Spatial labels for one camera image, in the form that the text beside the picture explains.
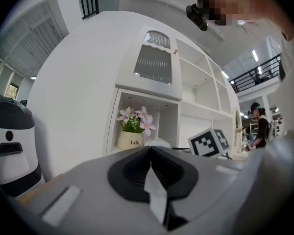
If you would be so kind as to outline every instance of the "cabinet door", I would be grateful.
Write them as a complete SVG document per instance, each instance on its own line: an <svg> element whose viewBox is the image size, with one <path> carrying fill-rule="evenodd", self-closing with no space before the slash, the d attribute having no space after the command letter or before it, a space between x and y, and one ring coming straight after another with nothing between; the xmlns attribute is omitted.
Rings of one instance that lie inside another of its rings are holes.
<svg viewBox="0 0 294 235"><path fill-rule="evenodd" d="M116 86L182 100L176 39L149 26L135 37L121 66Z"/></svg>

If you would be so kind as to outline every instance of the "pink flower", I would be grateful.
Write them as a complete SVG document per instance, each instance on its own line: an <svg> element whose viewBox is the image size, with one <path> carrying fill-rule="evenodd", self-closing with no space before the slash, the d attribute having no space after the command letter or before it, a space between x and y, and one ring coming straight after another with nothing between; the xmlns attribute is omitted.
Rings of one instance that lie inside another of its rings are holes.
<svg viewBox="0 0 294 235"><path fill-rule="evenodd" d="M154 124L151 124L153 121L152 115L147 115L146 117L141 118L143 122L141 122L140 126L142 129L145 129L145 133L147 136L151 135L151 130L156 130L157 127Z"/></svg>
<svg viewBox="0 0 294 235"><path fill-rule="evenodd" d="M136 113L138 113L140 118L144 118L148 115L146 107L143 106L141 111L136 111Z"/></svg>
<svg viewBox="0 0 294 235"><path fill-rule="evenodd" d="M131 114L131 108L128 107L126 111L120 110L120 114L122 115L119 117L117 120L118 121L123 121L124 123L127 123L130 118L133 118L133 115Z"/></svg>

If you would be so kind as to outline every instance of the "potted plant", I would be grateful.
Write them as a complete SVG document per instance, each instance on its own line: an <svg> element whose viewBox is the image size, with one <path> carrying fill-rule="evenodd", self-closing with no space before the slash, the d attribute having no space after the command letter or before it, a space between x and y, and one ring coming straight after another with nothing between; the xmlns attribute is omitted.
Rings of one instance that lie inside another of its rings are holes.
<svg viewBox="0 0 294 235"><path fill-rule="evenodd" d="M151 135L156 126L152 124L153 117L148 115L145 106L142 110L135 111L134 108L128 107L126 110L120 110L120 121L122 131L119 135L117 146L121 150L128 150L144 145L144 135Z"/></svg>

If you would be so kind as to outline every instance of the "arched window panel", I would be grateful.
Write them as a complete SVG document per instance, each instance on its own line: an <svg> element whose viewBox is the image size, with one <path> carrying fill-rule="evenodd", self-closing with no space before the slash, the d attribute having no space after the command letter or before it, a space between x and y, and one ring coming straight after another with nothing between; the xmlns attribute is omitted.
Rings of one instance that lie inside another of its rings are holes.
<svg viewBox="0 0 294 235"><path fill-rule="evenodd" d="M142 46L134 75L170 85L172 83L171 54L150 46Z"/></svg>
<svg viewBox="0 0 294 235"><path fill-rule="evenodd" d="M145 42L162 46L164 48L170 49L170 39L159 31L149 31L145 36Z"/></svg>

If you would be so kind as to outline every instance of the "white flower pot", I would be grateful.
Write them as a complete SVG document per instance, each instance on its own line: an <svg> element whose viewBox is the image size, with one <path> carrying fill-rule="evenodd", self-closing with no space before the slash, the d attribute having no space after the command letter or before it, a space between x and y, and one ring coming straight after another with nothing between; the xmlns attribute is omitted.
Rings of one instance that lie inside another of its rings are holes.
<svg viewBox="0 0 294 235"><path fill-rule="evenodd" d="M144 145L144 135L142 133L132 133L121 131L117 146L121 150L129 150Z"/></svg>

